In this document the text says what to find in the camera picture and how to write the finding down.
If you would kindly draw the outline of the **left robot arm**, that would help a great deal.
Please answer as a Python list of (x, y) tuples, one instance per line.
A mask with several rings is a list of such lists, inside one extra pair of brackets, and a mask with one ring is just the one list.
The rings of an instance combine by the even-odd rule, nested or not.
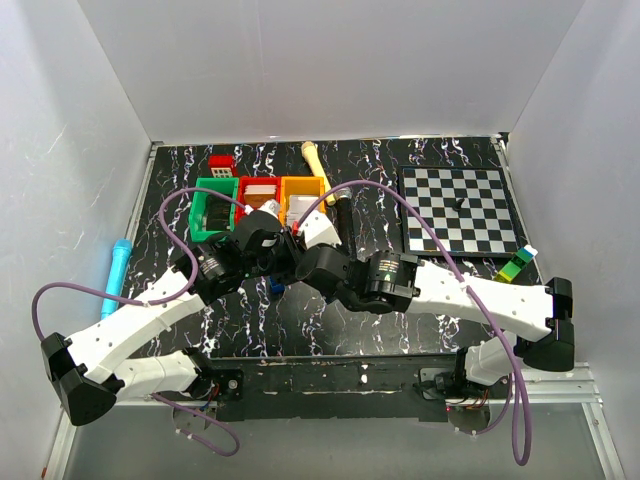
[(86, 425), (119, 401), (152, 393), (208, 396), (218, 378), (196, 349), (139, 359), (133, 353), (247, 279), (293, 279), (300, 256), (291, 230), (273, 214), (255, 210), (232, 233), (213, 234), (187, 249), (134, 304), (69, 337), (46, 337), (46, 373), (71, 423)]

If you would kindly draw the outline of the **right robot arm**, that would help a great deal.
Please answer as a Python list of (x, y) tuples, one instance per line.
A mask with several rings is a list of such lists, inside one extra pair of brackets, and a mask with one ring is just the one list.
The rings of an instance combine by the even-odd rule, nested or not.
[(352, 312), (430, 313), (494, 325), (494, 337), (463, 347), (455, 367), (428, 379), (431, 395), (472, 397), (520, 365), (568, 372), (575, 362), (572, 284), (520, 286), (455, 274), (416, 256), (379, 251), (353, 260), (328, 244), (312, 247), (296, 268), (297, 281)]

